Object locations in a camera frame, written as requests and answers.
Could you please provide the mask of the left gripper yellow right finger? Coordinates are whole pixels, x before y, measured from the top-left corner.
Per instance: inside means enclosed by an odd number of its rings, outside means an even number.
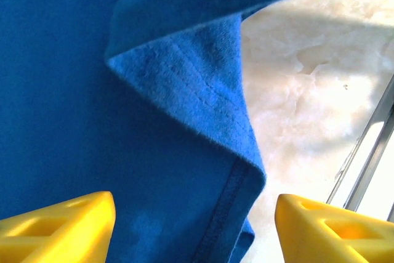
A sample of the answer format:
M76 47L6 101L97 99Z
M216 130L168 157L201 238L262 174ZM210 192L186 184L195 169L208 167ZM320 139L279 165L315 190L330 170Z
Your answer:
M393 262L393 223L280 194L275 225L285 262Z

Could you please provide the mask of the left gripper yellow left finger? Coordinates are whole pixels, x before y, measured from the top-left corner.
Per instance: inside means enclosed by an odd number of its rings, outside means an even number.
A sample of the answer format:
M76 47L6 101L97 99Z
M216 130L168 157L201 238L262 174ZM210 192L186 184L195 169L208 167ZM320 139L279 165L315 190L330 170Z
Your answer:
M95 192L1 220L1 262L105 262L116 220L110 192Z

